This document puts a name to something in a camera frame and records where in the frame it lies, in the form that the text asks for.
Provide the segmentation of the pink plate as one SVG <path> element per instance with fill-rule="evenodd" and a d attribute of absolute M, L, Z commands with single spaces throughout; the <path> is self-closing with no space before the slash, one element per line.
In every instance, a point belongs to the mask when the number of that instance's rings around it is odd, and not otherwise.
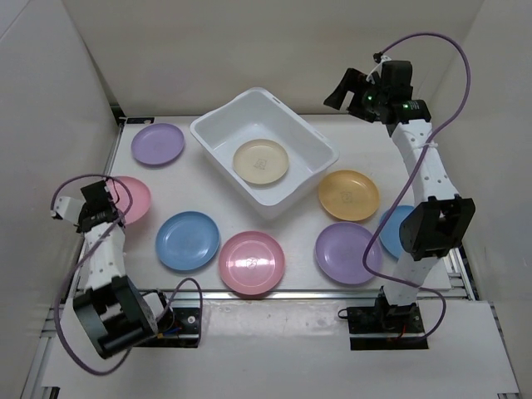
<path fill-rule="evenodd" d="M 145 216 L 150 209 L 150 189 L 145 183 L 134 177 L 117 176 L 116 178 L 120 180 L 131 193 L 133 202 L 130 210 L 126 214 L 126 225 L 133 224 Z M 130 204 L 130 201 L 123 185 L 118 184 L 114 180 L 108 180 L 106 183 L 116 208 L 124 213 L 127 206 Z"/>
<path fill-rule="evenodd" d="M 260 231 L 244 231 L 228 239 L 220 250 L 219 276 L 234 292 L 259 296 L 279 284 L 285 262 L 276 239 Z"/>

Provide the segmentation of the blue plate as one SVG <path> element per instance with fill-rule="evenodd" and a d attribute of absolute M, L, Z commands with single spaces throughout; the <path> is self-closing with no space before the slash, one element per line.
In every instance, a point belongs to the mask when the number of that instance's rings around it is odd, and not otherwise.
<path fill-rule="evenodd" d="M 167 268 L 191 273 L 213 259 L 219 242 L 219 228 L 207 214 L 185 211 L 161 225 L 155 238 L 155 253 Z"/>
<path fill-rule="evenodd" d="M 411 205 L 398 205 L 379 234 L 383 248 L 394 259 L 399 259 L 403 251 L 400 240 L 401 223 L 413 210 Z"/>

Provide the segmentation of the orange yellow plate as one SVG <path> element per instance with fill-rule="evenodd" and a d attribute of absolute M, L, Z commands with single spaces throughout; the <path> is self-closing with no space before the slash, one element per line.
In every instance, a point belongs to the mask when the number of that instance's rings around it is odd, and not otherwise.
<path fill-rule="evenodd" d="M 332 217 L 351 222 L 372 217 L 380 206 L 375 183 L 355 170 L 338 170 L 326 175 L 318 185 L 318 199 Z"/>

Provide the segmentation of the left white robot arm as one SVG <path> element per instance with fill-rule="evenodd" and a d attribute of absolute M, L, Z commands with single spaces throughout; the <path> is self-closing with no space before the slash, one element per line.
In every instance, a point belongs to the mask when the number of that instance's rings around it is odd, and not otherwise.
<path fill-rule="evenodd" d="M 150 306 L 126 275 L 125 213 L 116 207 L 108 180 L 82 187 L 82 199 L 54 195 L 51 207 L 51 217 L 72 223 L 87 245 L 82 263 L 87 281 L 72 306 L 104 359 L 170 330 L 175 322 L 172 308 Z"/>

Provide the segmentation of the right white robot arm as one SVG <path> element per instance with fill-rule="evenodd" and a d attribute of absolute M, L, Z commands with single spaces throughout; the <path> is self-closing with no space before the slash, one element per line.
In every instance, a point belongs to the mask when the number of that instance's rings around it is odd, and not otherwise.
<path fill-rule="evenodd" d="M 417 294 L 430 271 L 459 246 L 475 213 L 472 199 L 463 198 L 451 183 L 433 135 L 431 114 L 423 100 L 412 97 L 412 65 L 384 61 L 369 75 L 349 68 L 324 105 L 340 109 L 348 93 L 349 115 L 386 126 L 399 150 L 414 195 L 414 209 L 401 222 L 402 252 L 391 276 L 385 278 L 373 312 L 378 329 L 390 333 L 416 306 Z"/>

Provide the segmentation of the white plastic bin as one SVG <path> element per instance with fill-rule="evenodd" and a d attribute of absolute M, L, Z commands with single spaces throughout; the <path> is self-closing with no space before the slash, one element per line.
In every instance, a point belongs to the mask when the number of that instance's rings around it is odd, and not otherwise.
<path fill-rule="evenodd" d="M 334 144 L 269 91 L 254 87 L 190 125 L 205 156 L 265 219 L 274 219 L 308 194 L 339 158 Z M 271 140 L 287 152 L 285 173 L 264 185 L 236 169 L 240 147 Z"/>

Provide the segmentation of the purple plate back left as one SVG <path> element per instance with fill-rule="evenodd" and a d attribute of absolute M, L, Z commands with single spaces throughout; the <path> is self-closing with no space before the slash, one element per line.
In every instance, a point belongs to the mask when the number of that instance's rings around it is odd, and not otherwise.
<path fill-rule="evenodd" d="M 185 136 L 177 126 L 153 124 L 139 131 L 131 142 L 133 158 L 143 165 L 159 166 L 178 158 L 185 148 Z"/>

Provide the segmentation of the purple plate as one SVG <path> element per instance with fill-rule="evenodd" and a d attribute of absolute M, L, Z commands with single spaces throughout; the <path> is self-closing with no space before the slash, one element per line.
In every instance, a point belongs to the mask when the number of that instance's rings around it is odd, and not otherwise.
<path fill-rule="evenodd" d="M 185 136 L 177 126 L 153 124 L 139 131 L 131 142 L 133 158 L 143 165 L 159 166 L 178 158 L 185 148 Z"/>
<path fill-rule="evenodd" d="M 362 256 L 372 233 L 359 224 L 337 222 L 325 228 L 315 243 L 319 268 L 333 281 L 361 285 L 375 277 L 362 264 Z"/>

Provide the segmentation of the white table board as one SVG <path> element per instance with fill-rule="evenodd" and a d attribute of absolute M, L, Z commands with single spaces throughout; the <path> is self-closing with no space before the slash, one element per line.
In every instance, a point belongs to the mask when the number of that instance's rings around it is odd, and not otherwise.
<path fill-rule="evenodd" d="M 377 185 L 380 207 L 363 226 L 374 230 L 407 180 L 402 157 L 388 137 L 386 128 L 349 116 L 306 116 L 306 121 L 327 137 L 340 151 L 333 170 L 355 170 Z M 120 136 L 111 167 L 112 175 L 132 176 L 151 192 L 149 212 L 126 228 L 126 272 L 135 286 L 172 289 L 184 276 L 164 266 L 155 253 L 160 226 L 183 211 L 199 211 L 219 227 L 221 242 L 237 233 L 257 230 L 274 237 L 286 259 L 277 291 L 340 291 L 314 261 L 314 245 L 321 231 L 334 223 L 312 190 L 273 220 L 263 219 L 246 199 L 213 167 L 199 142 L 190 134 L 191 117 L 167 117 L 165 122 L 185 133 L 185 149 L 177 161 L 161 169 L 146 168 L 131 156 L 131 141 L 139 126 L 126 125 Z"/>

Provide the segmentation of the purple plate front right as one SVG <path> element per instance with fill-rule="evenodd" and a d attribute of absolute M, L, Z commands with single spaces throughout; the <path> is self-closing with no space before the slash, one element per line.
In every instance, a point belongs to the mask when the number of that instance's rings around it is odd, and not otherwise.
<path fill-rule="evenodd" d="M 375 277 L 362 264 L 362 256 L 372 233 L 359 224 L 337 222 L 325 228 L 315 243 L 319 268 L 333 281 L 361 285 Z"/>

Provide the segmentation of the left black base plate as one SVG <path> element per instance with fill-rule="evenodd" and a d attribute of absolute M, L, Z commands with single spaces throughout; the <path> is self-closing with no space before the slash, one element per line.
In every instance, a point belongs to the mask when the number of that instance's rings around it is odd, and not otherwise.
<path fill-rule="evenodd" d="M 135 347 L 197 348 L 201 335 L 200 309 L 172 308 L 158 322 L 158 327 L 155 337 Z"/>

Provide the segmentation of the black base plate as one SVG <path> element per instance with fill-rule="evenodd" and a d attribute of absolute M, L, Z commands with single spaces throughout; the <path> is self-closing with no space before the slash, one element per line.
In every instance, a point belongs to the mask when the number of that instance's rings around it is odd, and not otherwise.
<path fill-rule="evenodd" d="M 172 308 L 158 322 L 158 327 L 155 337 L 135 347 L 197 348 L 201 335 L 200 309 Z"/>
<path fill-rule="evenodd" d="M 347 322 L 352 351 L 426 350 L 425 328 L 415 306 L 406 319 L 384 327 L 374 307 L 340 309 L 337 316 Z"/>

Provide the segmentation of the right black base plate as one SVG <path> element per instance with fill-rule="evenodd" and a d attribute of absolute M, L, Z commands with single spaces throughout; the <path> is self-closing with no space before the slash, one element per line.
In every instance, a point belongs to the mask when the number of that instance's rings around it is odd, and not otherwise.
<path fill-rule="evenodd" d="M 426 350 L 425 328 L 415 306 L 406 319 L 384 327 L 374 307 L 340 309 L 337 316 L 347 322 L 352 351 Z"/>

